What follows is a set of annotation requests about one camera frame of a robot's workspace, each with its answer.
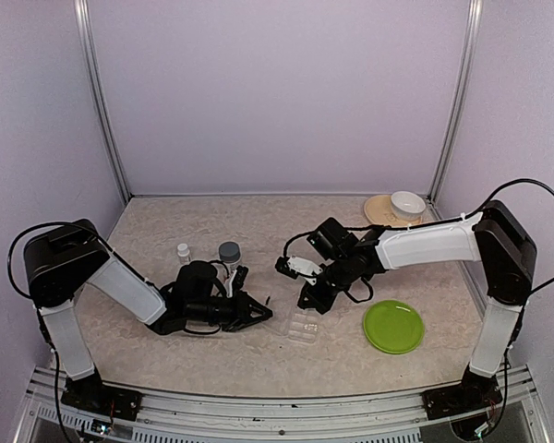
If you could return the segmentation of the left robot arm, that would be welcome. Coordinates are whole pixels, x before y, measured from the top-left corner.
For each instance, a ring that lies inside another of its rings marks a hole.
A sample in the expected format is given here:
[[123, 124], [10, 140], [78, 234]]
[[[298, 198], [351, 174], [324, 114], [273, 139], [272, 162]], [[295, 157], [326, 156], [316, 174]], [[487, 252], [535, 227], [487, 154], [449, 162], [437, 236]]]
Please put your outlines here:
[[59, 355], [73, 391], [88, 408], [99, 411], [111, 400], [98, 380], [75, 309], [75, 293], [96, 288], [157, 335], [188, 332], [188, 323], [206, 323], [213, 332], [237, 332], [272, 317], [271, 310], [243, 286], [247, 268], [239, 266], [222, 282], [215, 262], [195, 260], [176, 279], [156, 287], [122, 259], [87, 219], [46, 223], [23, 248], [29, 297]]

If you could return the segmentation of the clear plastic pill organizer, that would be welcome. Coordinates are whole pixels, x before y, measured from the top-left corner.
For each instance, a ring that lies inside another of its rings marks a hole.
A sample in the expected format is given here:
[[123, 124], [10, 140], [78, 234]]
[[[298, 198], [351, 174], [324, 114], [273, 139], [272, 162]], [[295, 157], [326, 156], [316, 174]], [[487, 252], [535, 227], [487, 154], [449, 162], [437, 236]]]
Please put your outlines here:
[[278, 336], [303, 344], [313, 344], [319, 335], [319, 317], [293, 300], [278, 300], [274, 307], [274, 327]]

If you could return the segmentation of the small white pill bottle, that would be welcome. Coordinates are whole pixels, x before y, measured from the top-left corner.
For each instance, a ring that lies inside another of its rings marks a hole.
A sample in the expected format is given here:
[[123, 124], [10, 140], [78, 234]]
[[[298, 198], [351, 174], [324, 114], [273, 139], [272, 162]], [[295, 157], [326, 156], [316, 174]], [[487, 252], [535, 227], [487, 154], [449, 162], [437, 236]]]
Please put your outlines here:
[[191, 262], [191, 251], [187, 244], [179, 244], [176, 248], [176, 254], [181, 266], [187, 265]]

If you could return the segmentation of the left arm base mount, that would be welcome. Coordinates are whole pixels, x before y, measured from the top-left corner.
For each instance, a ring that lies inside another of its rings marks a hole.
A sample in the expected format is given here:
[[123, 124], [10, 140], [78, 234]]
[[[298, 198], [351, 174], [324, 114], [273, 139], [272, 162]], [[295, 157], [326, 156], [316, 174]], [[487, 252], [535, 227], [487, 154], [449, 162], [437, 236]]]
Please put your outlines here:
[[135, 422], [142, 394], [137, 390], [104, 384], [99, 372], [95, 371], [79, 380], [67, 377], [61, 401], [81, 411]]

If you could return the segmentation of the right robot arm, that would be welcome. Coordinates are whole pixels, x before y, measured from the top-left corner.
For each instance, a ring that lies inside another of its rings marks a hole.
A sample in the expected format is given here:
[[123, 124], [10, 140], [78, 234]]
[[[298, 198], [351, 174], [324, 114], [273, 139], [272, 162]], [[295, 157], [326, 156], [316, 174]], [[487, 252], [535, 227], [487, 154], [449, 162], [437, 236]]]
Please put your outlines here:
[[331, 309], [338, 293], [360, 279], [429, 263], [481, 263], [488, 305], [467, 367], [472, 375], [457, 384], [453, 399], [460, 408], [472, 410], [488, 396], [487, 378], [498, 372], [513, 341], [532, 294], [536, 264], [534, 241], [502, 202], [492, 200], [473, 214], [416, 227], [373, 225], [362, 237], [329, 218], [307, 240], [324, 264], [300, 257], [289, 257], [284, 263], [306, 281], [300, 301], [321, 314]]

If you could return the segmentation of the orange pill bottle grey cap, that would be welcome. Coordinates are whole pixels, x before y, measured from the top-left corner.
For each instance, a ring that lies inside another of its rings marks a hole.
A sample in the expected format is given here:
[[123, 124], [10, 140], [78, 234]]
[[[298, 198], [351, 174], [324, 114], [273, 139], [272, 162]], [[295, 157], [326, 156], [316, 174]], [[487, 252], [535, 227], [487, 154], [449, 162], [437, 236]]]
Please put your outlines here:
[[218, 254], [220, 261], [228, 268], [229, 272], [235, 272], [242, 258], [239, 244], [234, 241], [223, 242], [219, 245]]

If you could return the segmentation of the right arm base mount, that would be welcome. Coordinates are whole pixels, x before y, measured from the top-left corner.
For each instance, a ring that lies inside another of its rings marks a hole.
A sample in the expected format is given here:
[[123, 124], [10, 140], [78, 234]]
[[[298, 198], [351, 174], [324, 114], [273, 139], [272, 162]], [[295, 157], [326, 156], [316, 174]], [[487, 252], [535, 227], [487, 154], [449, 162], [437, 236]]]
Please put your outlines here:
[[421, 394], [428, 420], [470, 413], [492, 405], [504, 406], [497, 375], [481, 376], [468, 365], [461, 380], [446, 387], [427, 389]]

